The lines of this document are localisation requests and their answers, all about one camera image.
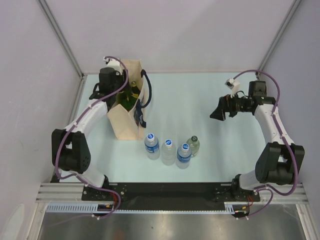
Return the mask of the green glass bottle front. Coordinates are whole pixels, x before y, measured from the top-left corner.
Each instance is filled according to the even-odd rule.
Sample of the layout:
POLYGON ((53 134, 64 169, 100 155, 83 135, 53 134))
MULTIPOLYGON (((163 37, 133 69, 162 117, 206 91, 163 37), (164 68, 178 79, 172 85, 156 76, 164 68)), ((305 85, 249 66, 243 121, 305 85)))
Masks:
POLYGON ((130 102, 130 97, 125 91, 118 93, 118 103, 122 105, 128 112, 132 109, 132 104, 130 102))

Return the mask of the green glass bottle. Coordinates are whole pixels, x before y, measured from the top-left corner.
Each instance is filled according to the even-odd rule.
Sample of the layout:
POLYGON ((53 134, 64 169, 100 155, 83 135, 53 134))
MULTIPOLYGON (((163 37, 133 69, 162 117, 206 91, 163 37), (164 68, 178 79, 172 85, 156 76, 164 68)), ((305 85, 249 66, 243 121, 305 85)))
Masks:
POLYGON ((134 107, 135 102, 136 102, 136 99, 133 96, 133 92, 132 92, 131 87, 127 88, 126 94, 127 94, 127 102, 129 104, 129 110, 131 110, 134 107))
POLYGON ((132 104, 130 102, 130 97, 125 91, 118 93, 118 103, 122 105, 128 112, 132 109, 132 104))

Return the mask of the green bottle red label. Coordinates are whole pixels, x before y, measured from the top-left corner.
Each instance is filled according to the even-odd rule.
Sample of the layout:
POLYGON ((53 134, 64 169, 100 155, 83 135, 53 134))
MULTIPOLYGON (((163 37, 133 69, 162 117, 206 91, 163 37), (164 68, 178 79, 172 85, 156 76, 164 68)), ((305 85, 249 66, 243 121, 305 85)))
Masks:
POLYGON ((136 81, 131 81, 130 86, 131 86, 131 90, 132 90, 132 96, 134 98, 138 99, 141 91, 138 88, 136 81))

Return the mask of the beige canvas tote bag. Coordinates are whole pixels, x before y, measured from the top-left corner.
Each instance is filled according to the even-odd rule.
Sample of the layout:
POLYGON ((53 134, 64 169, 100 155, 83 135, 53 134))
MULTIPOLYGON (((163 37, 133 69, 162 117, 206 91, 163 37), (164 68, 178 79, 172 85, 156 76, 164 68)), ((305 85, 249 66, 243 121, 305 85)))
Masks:
POLYGON ((134 81, 140 93, 130 110, 118 102, 107 116, 118 140, 142 140, 147 127, 144 114, 152 99, 152 85, 139 60, 124 59, 122 62, 128 70, 128 82, 134 81))

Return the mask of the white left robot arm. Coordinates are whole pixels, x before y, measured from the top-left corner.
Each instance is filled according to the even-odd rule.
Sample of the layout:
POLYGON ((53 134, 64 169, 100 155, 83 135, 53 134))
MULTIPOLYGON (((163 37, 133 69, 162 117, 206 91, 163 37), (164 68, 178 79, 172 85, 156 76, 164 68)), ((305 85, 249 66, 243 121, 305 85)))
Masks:
POLYGON ((129 82, 126 68, 104 67, 99 73, 87 107, 69 125, 55 129, 51 134, 52 164, 60 180, 77 178, 90 188, 100 200, 110 196, 111 188, 105 184, 108 178, 91 165, 91 153, 87 137, 97 122, 108 112, 108 106, 116 101, 116 94, 129 82))

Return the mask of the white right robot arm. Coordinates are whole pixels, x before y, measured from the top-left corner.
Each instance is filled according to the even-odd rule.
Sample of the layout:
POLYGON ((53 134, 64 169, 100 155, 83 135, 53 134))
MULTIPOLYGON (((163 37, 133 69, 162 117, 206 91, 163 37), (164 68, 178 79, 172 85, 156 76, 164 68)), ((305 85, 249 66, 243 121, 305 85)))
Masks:
POLYGON ((249 192, 262 189, 276 192, 281 196, 291 195, 298 184, 298 174, 305 149, 296 145, 289 137, 280 119, 276 99, 267 95, 265 81, 251 81, 248 94, 240 97, 240 83, 230 78, 225 85, 231 94, 219 98, 217 108, 210 118, 224 121, 237 113, 251 113, 258 121, 265 140, 265 147, 259 156, 255 169, 238 174, 231 182, 230 194, 242 201, 249 192))

